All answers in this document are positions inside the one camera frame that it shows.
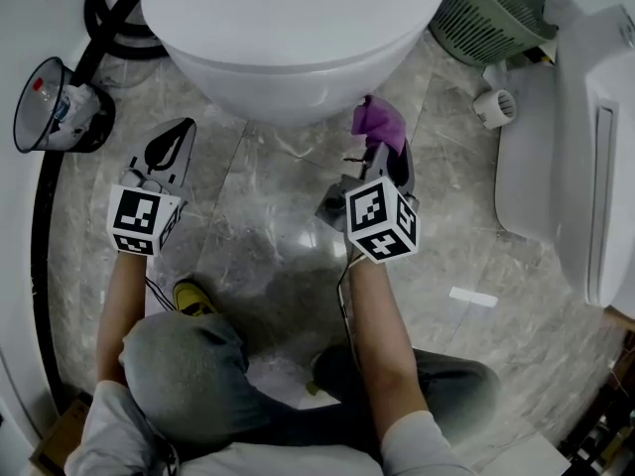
plastic laundry basket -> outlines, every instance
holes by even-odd
[[[430,29],[448,53],[476,66],[529,50],[558,30],[543,20],[543,0],[444,0]]]

black hose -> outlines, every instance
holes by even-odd
[[[132,8],[138,3],[139,0],[129,0],[129,6]],[[83,21],[88,34],[93,40],[97,40],[103,33],[99,22],[102,25],[108,22],[111,13],[112,9],[108,8],[106,0],[84,0]],[[146,25],[135,25],[125,21],[117,25],[116,34],[135,38],[154,37],[152,31]],[[114,38],[104,45],[104,52],[124,60],[152,60],[165,57],[168,54],[161,45],[137,48],[120,44]]]

white toilet bowl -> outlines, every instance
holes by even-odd
[[[556,67],[510,75],[519,114],[501,133],[503,227],[553,243],[588,303],[635,316],[635,26],[622,7],[560,32]]]
[[[142,0],[175,64],[244,118],[302,125],[377,88],[442,0]]]

gray pants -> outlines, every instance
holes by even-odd
[[[419,382],[450,443],[479,432],[493,416],[499,389],[484,365],[415,350]],[[120,357],[132,396],[182,458],[242,441],[273,445],[344,444],[378,459],[361,376],[348,347],[326,349],[316,384],[341,404],[298,411],[257,391],[245,377],[243,342],[217,314],[165,312],[138,322]]]

marble floor tile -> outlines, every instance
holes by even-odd
[[[419,116],[419,127],[452,140],[485,160],[496,162],[499,130],[487,130],[474,113],[474,97],[434,74]]]
[[[582,335],[585,344],[574,345],[568,337],[577,331],[573,315],[582,316],[587,323]],[[608,323],[597,329],[601,319],[598,309],[587,314],[572,310],[555,336],[542,340],[548,354],[539,363],[494,363],[503,384],[502,414],[524,418],[548,441],[558,444],[592,401],[620,352],[623,332]],[[568,349],[558,338],[567,340]]]
[[[453,449],[461,461],[478,473],[506,450],[535,434],[536,429],[525,419],[499,412],[486,430]]]
[[[472,99],[489,89],[483,79],[482,67],[465,65],[447,53],[437,42],[430,29],[424,32],[424,41],[435,58],[435,73],[467,93]]]
[[[408,139],[412,139],[433,73],[435,58],[422,38],[376,94],[393,104],[404,116]],[[364,138],[350,135],[353,107],[323,122],[284,129],[251,122],[245,136],[260,144],[342,174],[359,176],[359,165],[345,158],[360,158]]]
[[[578,297],[570,297],[565,306],[563,328],[558,340],[550,344],[547,358],[560,359],[574,348],[571,357],[580,370],[585,364],[608,367],[619,354],[625,335],[623,328],[604,316],[603,309],[587,305]]]
[[[424,238],[500,229],[492,162],[436,134],[421,120],[411,149]]]
[[[569,288],[557,262],[531,266],[516,259],[508,243],[504,236],[496,238],[476,286],[479,293],[498,298],[498,303],[494,307],[472,303],[448,353],[487,364],[540,363],[549,347],[545,342],[558,336]]]
[[[395,300],[413,345],[445,353],[469,304],[449,294],[474,291],[495,236],[487,231],[457,231],[426,238],[420,252],[389,265]]]
[[[344,336],[335,295],[343,237],[314,216],[337,179],[251,140],[236,152],[195,276],[261,365],[285,362],[306,373],[316,353]],[[292,393],[298,400],[304,384]]]
[[[58,294],[60,285],[53,285],[52,282],[49,283],[49,311],[58,370],[62,382],[68,388],[68,395],[74,396],[80,390],[94,389],[94,360],[84,357],[80,341],[76,340],[82,329],[81,308],[74,299],[61,298]],[[70,333],[76,336],[69,343],[64,337]]]
[[[305,127],[283,128],[250,122],[245,137],[343,175],[359,176],[359,164],[344,159],[364,155],[364,138],[351,136],[353,107]]]
[[[501,253],[523,265],[533,268],[545,267],[554,270],[555,273],[560,270],[560,262],[553,245],[523,238],[505,230],[498,232],[496,245]]]
[[[65,301],[76,298],[83,233],[99,161],[98,154],[68,154],[62,163],[51,215],[49,287]]]
[[[107,90],[111,96],[121,96],[127,89],[148,79],[162,61],[163,59],[117,59],[106,55],[101,60],[92,83]]]

